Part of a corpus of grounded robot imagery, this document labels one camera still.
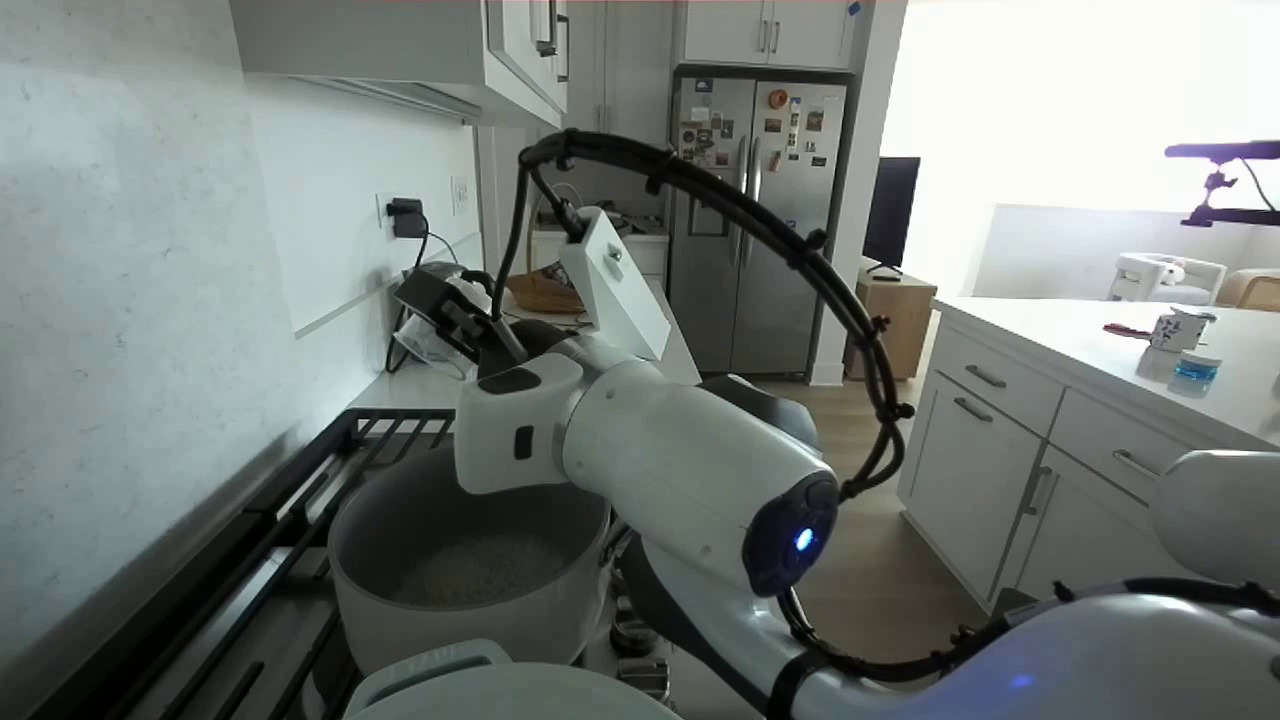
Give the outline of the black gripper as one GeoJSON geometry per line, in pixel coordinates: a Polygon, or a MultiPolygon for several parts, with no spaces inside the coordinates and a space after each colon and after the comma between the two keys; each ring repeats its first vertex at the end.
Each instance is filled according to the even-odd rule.
{"type": "Polygon", "coordinates": [[[535,388],[528,361],[547,353],[561,333],[545,321],[490,321],[477,300],[469,300],[455,284],[437,272],[412,268],[396,284],[396,300],[423,315],[443,343],[477,362],[477,381],[483,393],[524,393],[535,388]]]}

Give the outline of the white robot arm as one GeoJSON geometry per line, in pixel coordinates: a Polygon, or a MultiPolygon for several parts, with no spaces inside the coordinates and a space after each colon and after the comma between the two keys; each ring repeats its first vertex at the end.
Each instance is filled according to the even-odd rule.
{"type": "Polygon", "coordinates": [[[870,664],[801,621],[843,485],[818,452],[670,362],[648,284],[572,278],[586,326],[513,326],[437,272],[396,300],[477,362],[455,406],[470,494],[572,485],[638,537],[662,624],[785,720],[1280,720],[1276,639],[1251,588],[1153,578],[870,664]]]}

